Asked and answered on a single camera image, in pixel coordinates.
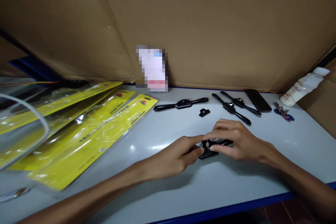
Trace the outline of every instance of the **black phone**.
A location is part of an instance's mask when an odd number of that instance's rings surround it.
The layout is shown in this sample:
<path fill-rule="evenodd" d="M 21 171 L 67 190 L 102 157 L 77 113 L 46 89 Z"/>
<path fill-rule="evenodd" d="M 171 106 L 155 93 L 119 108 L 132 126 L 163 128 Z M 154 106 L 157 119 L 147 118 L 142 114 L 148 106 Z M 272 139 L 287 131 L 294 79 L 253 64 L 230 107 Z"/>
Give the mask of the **black phone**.
<path fill-rule="evenodd" d="M 255 89 L 246 89 L 245 93 L 250 98 L 253 105 L 260 112 L 270 112 L 272 108 L 268 105 L 267 101 Z"/>

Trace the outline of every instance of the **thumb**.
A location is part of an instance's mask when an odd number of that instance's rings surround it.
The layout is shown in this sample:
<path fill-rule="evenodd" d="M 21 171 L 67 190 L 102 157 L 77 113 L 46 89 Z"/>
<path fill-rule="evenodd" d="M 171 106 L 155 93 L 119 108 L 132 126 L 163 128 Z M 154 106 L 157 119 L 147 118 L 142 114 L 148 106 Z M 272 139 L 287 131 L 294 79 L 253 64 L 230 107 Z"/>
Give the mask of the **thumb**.
<path fill-rule="evenodd" d="M 224 155 L 229 157 L 233 157 L 233 149 L 230 146 L 212 145 L 210 146 L 210 150 L 223 153 Z"/>
<path fill-rule="evenodd" d="M 185 165 L 188 166 L 195 163 L 197 158 L 199 158 L 203 153 L 204 149 L 202 147 L 197 148 L 187 155 L 182 156 L 182 159 L 184 160 Z"/>

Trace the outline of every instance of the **wire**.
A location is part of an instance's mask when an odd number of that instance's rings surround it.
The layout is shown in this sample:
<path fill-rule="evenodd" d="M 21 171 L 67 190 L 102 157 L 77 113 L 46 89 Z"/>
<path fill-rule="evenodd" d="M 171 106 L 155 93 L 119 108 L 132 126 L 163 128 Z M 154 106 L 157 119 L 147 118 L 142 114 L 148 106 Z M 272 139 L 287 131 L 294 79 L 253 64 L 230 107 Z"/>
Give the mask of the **wire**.
<path fill-rule="evenodd" d="M 273 91 L 270 91 L 270 90 L 263 90 L 263 91 L 260 91 L 260 93 L 264 93 L 264 92 L 279 94 L 279 93 L 277 93 L 277 92 L 273 92 Z"/>
<path fill-rule="evenodd" d="M 12 84 L 0 84 L 0 86 L 18 86 L 18 85 L 32 85 L 32 84 L 54 84 L 56 82 L 23 82 L 23 83 L 12 83 Z"/>
<path fill-rule="evenodd" d="M 34 108 L 32 105 L 30 105 L 28 102 L 25 102 L 21 99 L 18 99 L 16 97 L 7 95 L 7 94 L 2 94 L 0 93 L 0 97 L 3 98 L 7 98 L 9 100 L 13 100 L 16 101 L 18 103 L 21 103 L 23 106 L 25 106 L 27 109 L 29 109 L 30 111 L 32 111 L 36 117 L 41 121 L 43 127 L 44 127 L 44 134 L 43 136 L 37 141 L 37 143 L 30 147 L 28 150 L 24 151 L 21 155 L 15 157 L 13 160 L 11 160 L 10 162 L 8 162 L 7 164 L 4 164 L 2 167 L 0 167 L 0 171 L 7 168 L 8 166 L 11 166 L 12 164 L 14 164 L 16 161 L 18 161 L 19 159 L 21 159 L 22 157 L 24 157 L 25 155 L 27 155 L 28 153 L 30 153 L 33 149 L 35 149 L 38 145 L 40 145 L 41 143 L 43 143 L 44 141 L 47 140 L 49 134 L 50 134 L 50 127 L 48 125 L 47 120 L 43 117 L 43 115 L 41 115 L 40 112 L 38 112 L 36 110 L 36 108 Z"/>

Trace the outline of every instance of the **white table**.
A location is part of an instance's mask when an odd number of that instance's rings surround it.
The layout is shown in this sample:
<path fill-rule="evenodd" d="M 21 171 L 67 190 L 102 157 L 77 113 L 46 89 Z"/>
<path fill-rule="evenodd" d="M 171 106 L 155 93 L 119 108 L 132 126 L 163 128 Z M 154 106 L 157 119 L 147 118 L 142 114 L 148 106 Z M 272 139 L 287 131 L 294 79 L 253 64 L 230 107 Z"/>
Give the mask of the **white table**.
<path fill-rule="evenodd" d="M 148 93 L 146 89 L 136 89 L 134 86 L 123 88 Z M 160 100 L 158 104 L 203 97 L 208 97 L 209 102 L 181 110 L 151 110 L 61 196 L 70 196 L 91 187 L 134 162 L 155 154 L 183 135 L 206 134 L 220 118 L 238 120 L 222 108 L 212 93 L 229 101 L 216 90 L 173 88 L 168 93 L 151 93 L 151 96 Z M 244 92 L 228 91 L 228 94 L 242 98 L 247 106 L 253 107 Z M 273 102 L 279 102 L 279 95 L 264 93 L 262 96 L 273 109 Z M 209 109 L 211 113 L 201 118 L 199 113 L 203 108 Z M 248 128 L 254 135 L 274 144 L 286 157 L 323 182 L 336 181 L 336 140 L 298 105 L 289 108 L 289 113 L 295 118 L 290 123 L 274 112 L 263 113 L 259 118 L 246 109 L 236 109 L 251 120 L 252 126 Z M 27 183 L 24 173 L 0 173 L 1 194 Z M 178 176 L 144 183 L 128 191 L 97 212 L 88 223 L 151 223 L 200 212 L 177 218 L 175 222 L 201 221 L 209 216 L 237 212 L 239 206 L 240 210 L 244 210 L 257 207 L 258 204 L 281 201 L 288 197 L 288 192 L 289 188 L 272 169 L 219 155 L 198 160 Z M 0 204 L 1 222 L 13 223 L 61 200 L 55 198 L 55 195 L 60 194 L 37 186 L 26 195 Z M 222 208 L 253 200 L 258 200 L 254 201 L 258 204 Z"/>

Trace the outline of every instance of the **white bottle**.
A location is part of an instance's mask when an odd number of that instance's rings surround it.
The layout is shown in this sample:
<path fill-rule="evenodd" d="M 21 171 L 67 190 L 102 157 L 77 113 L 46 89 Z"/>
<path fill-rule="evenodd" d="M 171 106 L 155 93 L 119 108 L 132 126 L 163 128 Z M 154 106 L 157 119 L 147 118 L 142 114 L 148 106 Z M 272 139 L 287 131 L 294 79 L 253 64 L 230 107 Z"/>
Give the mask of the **white bottle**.
<path fill-rule="evenodd" d="M 323 81 L 323 76 L 329 72 L 330 71 L 325 68 L 315 68 L 312 73 L 308 73 L 305 77 L 299 79 L 294 86 L 280 98 L 280 101 L 287 106 L 293 106 L 303 96 L 317 88 L 319 83 Z"/>

